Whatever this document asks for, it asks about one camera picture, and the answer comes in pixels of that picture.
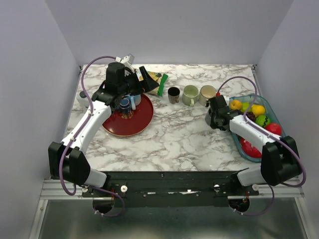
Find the dark grey mug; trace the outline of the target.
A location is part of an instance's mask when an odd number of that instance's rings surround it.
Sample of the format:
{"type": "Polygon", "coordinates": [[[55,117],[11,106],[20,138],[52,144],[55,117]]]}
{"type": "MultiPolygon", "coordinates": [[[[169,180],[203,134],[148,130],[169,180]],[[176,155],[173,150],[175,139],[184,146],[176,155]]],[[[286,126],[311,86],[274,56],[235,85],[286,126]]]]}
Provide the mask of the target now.
{"type": "Polygon", "coordinates": [[[205,122],[208,126],[210,126],[211,123],[211,110],[208,110],[205,115],[205,122]]]}

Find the brown striped mug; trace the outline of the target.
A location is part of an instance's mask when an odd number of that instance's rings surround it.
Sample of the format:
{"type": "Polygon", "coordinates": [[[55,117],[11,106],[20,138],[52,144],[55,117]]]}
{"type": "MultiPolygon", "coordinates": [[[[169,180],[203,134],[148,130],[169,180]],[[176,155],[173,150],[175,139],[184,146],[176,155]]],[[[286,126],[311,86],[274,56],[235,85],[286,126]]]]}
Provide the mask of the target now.
{"type": "Polygon", "coordinates": [[[170,87],[167,91],[168,100],[171,104],[179,103],[180,90],[177,87],[170,87]]]}

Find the cream mug with black rim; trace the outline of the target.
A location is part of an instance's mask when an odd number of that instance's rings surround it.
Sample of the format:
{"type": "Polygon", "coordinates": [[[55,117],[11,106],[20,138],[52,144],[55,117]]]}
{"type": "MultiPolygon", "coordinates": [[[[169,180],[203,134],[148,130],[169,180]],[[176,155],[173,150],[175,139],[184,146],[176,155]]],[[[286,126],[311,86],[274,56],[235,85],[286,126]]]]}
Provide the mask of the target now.
{"type": "Polygon", "coordinates": [[[216,89],[213,86],[205,85],[199,91],[198,102],[202,106],[206,106],[209,99],[216,96],[216,89]]]}

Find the light green mug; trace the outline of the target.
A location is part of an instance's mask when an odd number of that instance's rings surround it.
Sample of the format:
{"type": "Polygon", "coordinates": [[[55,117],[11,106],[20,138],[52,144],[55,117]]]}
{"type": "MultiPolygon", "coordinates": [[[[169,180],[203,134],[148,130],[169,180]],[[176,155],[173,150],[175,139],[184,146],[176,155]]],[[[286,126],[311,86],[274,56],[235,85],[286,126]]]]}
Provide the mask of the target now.
{"type": "Polygon", "coordinates": [[[198,88],[194,85],[187,85],[183,88],[182,102],[187,106],[193,107],[198,100],[198,96],[198,88]]]}

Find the light blue white mug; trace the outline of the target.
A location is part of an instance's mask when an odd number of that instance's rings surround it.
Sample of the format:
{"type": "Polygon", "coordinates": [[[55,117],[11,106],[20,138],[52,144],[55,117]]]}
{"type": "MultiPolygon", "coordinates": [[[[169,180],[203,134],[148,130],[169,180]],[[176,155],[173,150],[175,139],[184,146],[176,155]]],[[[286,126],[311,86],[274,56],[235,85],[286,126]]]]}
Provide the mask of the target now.
{"type": "Polygon", "coordinates": [[[137,106],[141,103],[141,95],[127,95],[126,98],[129,100],[132,110],[136,110],[137,106]]]}

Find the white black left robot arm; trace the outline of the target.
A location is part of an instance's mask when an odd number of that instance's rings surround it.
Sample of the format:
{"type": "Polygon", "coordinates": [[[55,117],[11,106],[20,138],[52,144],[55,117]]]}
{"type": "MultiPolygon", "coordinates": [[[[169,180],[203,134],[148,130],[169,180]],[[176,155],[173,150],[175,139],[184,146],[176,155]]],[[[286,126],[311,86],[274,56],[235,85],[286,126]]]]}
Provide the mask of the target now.
{"type": "Polygon", "coordinates": [[[52,142],[48,148],[50,175],[78,186],[93,186],[98,196],[110,193],[107,175],[92,169],[85,153],[102,123],[119,107],[126,95],[140,95],[157,88],[159,84],[139,68],[141,77],[123,63],[112,62],[106,69],[106,79],[89,101],[85,115],[72,132],[61,142],[52,142]]]}

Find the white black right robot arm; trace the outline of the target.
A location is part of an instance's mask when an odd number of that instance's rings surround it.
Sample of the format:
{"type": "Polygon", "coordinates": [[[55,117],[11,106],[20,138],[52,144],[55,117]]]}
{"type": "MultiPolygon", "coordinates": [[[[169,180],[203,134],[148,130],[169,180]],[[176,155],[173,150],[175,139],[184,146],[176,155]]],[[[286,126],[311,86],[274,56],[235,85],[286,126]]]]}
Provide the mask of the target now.
{"type": "Polygon", "coordinates": [[[282,184],[303,172],[296,142],[290,136],[280,137],[251,121],[239,110],[232,110],[224,96],[208,100],[210,127],[230,131],[261,152],[260,166],[244,169],[235,173],[235,179],[229,183],[230,191],[241,195],[253,184],[282,184]]]}

